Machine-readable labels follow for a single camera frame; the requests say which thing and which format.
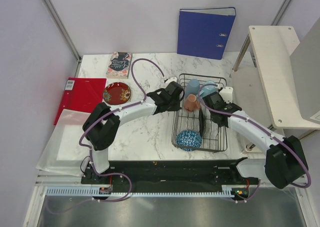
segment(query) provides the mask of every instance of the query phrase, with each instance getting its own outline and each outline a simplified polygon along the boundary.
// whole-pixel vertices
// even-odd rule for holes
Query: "white marble countertop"
[[[160,66],[166,78],[179,77],[182,73],[209,75],[223,77],[231,86],[229,74],[238,54],[239,52],[225,52],[222,60],[213,60],[176,53],[139,53],[133,54],[132,61],[139,58],[152,60]],[[110,54],[84,55],[78,77],[105,78],[110,56]],[[250,53],[247,52],[240,68],[252,67],[254,64]],[[134,73],[147,93],[164,87],[161,73],[147,61],[138,61],[134,65]],[[108,79],[106,84],[113,82],[124,82],[130,86],[131,102],[142,99],[143,94],[131,75],[128,79]],[[187,152],[174,147],[171,143],[173,116],[173,112],[165,112],[122,125],[118,129],[113,144],[108,148],[109,160],[213,160],[238,159],[247,156],[241,154],[237,134],[231,130],[227,131],[228,149],[224,152]],[[257,158],[261,155],[251,154],[250,157]]]

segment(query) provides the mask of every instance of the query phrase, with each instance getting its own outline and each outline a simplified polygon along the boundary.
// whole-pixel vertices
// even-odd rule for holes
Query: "rack wire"
[[[227,85],[227,80],[223,77],[206,76],[199,74],[182,73],[179,75],[178,83],[186,89],[187,84],[190,80],[197,79],[202,86],[206,81],[214,81],[216,84],[220,84],[222,87]],[[171,142],[172,144],[181,149],[191,149],[197,151],[208,151],[208,152],[223,152],[228,148],[228,138],[226,127],[218,127],[218,125],[211,121],[210,112],[203,105],[201,109],[204,114],[204,134],[202,136],[202,144],[199,148],[184,146],[177,144],[177,136],[181,131],[194,130],[200,132],[199,122],[199,111],[189,112],[183,108],[184,99],[182,100],[179,111],[174,113],[173,127]]]

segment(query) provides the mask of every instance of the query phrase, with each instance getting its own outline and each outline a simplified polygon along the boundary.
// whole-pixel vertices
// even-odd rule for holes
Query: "red plate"
[[[103,92],[103,99],[109,105],[122,105],[131,97],[130,87],[122,82],[109,84]]]

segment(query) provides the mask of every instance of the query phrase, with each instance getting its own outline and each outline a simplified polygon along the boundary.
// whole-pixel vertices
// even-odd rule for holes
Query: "red folder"
[[[54,125],[64,109],[91,113],[103,101],[106,78],[69,78],[66,82]]]

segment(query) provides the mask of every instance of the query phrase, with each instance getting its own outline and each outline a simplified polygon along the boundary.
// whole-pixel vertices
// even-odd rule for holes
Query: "wall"
[[[41,0],[0,0],[0,225],[22,226],[76,60]]]
[[[319,9],[319,0],[293,0],[280,24],[293,26],[301,41],[320,17]],[[303,132],[302,130],[287,130],[286,134],[287,136],[292,134],[299,136]],[[315,212],[320,213],[320,134],[303,140],[301,143],[312,178],[312,184],[308,191],[312,195]]]
[[[176,52],[181,8],[235,7],[226,46],[239,51],[250,25],[270,25],[283,0],[51,0],[79,52]]]

